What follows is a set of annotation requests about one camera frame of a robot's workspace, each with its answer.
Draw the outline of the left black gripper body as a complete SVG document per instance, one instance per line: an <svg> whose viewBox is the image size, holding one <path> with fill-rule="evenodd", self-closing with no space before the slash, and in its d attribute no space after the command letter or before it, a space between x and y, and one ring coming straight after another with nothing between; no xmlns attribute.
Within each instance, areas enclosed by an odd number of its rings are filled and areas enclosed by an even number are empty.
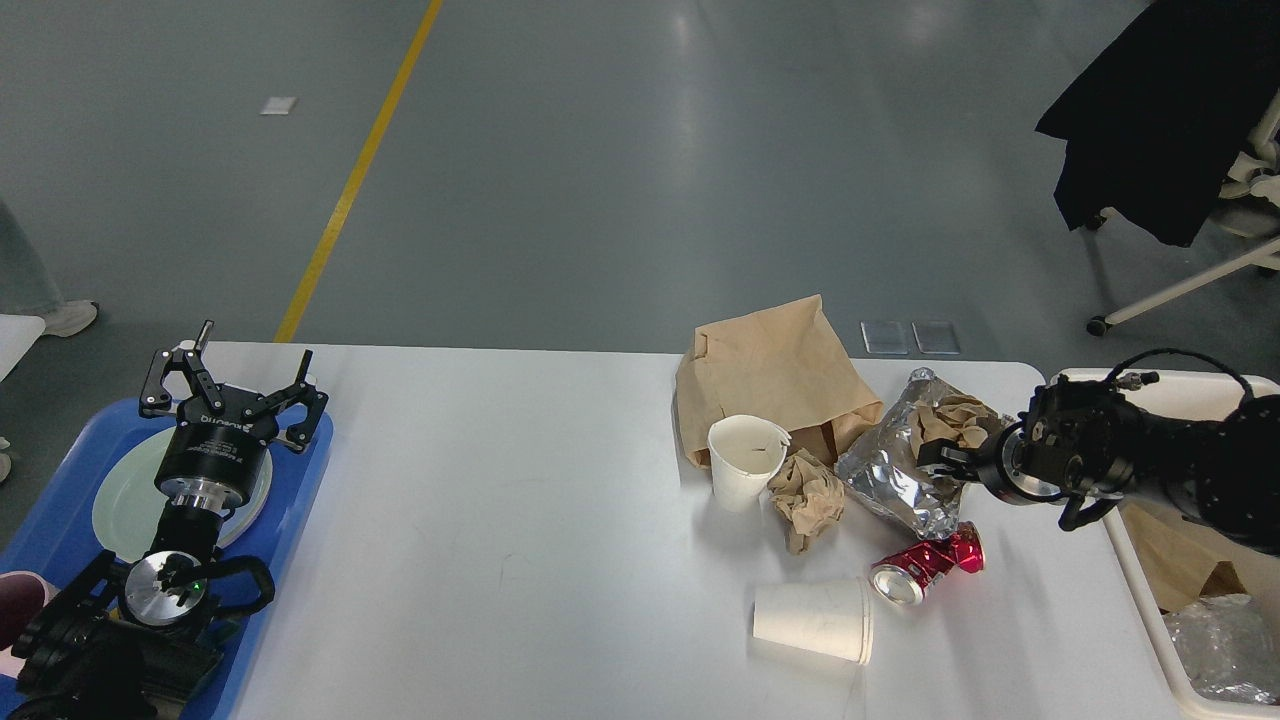
<svg viewBox="0 0 1280 720"><path fill-rule="evenodd" d="M154 484L174 505L195 503L214 512L239 509L256 493L268 445L279 432L276 416L253 418L230 400L224 414L198 397L177 409L177 428L160 461Z"/></svg>

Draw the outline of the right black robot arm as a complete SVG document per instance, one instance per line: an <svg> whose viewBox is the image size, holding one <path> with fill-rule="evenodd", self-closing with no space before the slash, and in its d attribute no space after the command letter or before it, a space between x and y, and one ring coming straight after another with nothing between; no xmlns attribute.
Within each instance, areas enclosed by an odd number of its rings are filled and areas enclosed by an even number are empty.
<svg viewBox="0 0 1280 720"><path fill-rule="evenodd" d="M1129 392L1165 373L1140 372L1129 357L1100 380L1059 375L1038 386L1018 420L977 450L951 439L925 442L916 465L983 486L1006 503L1059 505L1064 530L1138 497L1276 556L1279 400L1257 395L1222 363L1215 368L1242 388L1222 420L1160 416L1133 404Z"/></svg>

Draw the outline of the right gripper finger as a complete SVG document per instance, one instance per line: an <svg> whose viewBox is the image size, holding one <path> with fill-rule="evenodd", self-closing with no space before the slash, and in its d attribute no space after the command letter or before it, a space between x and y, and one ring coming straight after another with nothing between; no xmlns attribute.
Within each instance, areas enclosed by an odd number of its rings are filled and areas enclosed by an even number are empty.
<svg viewBox="0 0 1280 720"><path fill-rule="evenodd" d="M982 448L963 448L951 439L933 439L916 452L916 469L929 477L947 477L957 483L979 480L979 468L986 465Z"/></svg>

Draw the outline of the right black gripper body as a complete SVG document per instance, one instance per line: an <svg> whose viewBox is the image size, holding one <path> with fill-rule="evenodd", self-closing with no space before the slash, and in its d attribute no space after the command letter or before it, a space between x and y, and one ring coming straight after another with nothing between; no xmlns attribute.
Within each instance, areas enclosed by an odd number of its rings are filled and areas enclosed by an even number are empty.
<svg viewBox="0 0 1280 720"><path fill-rule="evenodd" d="M1061 500L1057 486L1028 475L1018 466L1024 425L1024 421L1015 421L1002 432L991 460L982 462L977 471L980 484L1005 503L1057 503Z"/></svg>

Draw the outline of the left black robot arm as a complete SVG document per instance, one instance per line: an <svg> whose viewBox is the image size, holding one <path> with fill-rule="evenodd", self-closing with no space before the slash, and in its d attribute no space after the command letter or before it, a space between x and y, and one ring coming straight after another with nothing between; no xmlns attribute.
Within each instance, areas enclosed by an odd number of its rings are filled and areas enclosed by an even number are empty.
<svg viewBox="0 0 1280 720"><path fill-rule="evenodd" d="M12 719L177 717L214 684L250 620L276 596L285 521L261 550L228 553L227 521L265 498L274 445L316 454L328 395L302 352L294 379L264 393L212 378L205 322L189 347L154 354L138 414L172 424L154 488L163 509L136 560L101 550L18 630Z"/></svg>

